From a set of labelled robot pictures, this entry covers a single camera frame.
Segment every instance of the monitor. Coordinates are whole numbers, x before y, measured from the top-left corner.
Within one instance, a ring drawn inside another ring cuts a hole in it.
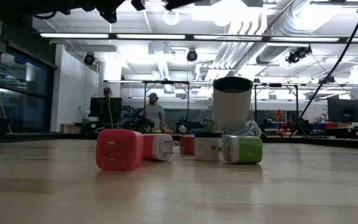
[[[358,100],[328,99],[328,120],[358,123]]]
[[[102,123],[110,123],[108,98],[91,98],[90,116],[98,117]],[[119,123],[121,118],[122,98],[110,98],[110,110],[113,123]]]

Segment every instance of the person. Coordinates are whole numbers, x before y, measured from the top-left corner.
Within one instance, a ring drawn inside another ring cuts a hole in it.
[[[111,89],[106,87],[103,89],[104,98],[101,100],[101,111],[100,111],[100,117],[99,122],[100,124],[110,124],[111,126],[111,117],[110,117],[110,111],[109,111],[109,98],[111,97]]]
[[[154,129],[164,130],[166,127],[165,113],[162,106],[160,106],[157,102],[157,94],[151,93],[149,95],[149,104],[147,104],[145,108],[145,117],[146,119],[149,119],[154,122]]]

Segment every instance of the white cylinder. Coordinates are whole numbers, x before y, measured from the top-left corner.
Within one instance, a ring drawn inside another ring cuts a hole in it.
[[[196,133],[194,144],[194,158],[199,161],[220,161],[221,153],[213,150],[213,146],[222,145],[221,133]]]
[[[250,110],[253,83],[241,77],[224,77],[214,81],[213,113],[216,128],[228,133],[244,129]]]

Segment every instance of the wooden floor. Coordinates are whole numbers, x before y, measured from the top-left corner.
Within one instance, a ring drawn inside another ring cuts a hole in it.
[[[266,144],[260,165],[176,155],[102,172],[95,144],[0,144],[0,224],[358,224],[356,149]]]

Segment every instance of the glass window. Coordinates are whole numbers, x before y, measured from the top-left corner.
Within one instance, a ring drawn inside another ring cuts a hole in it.
[[[0,84],[46,94],[48,69],[15,52],[1,55]]]
[[[13,131],[46,129],[45,99],[0,88],[1,101],[7,122]],[[0,105],[0,119],[3,119]]]

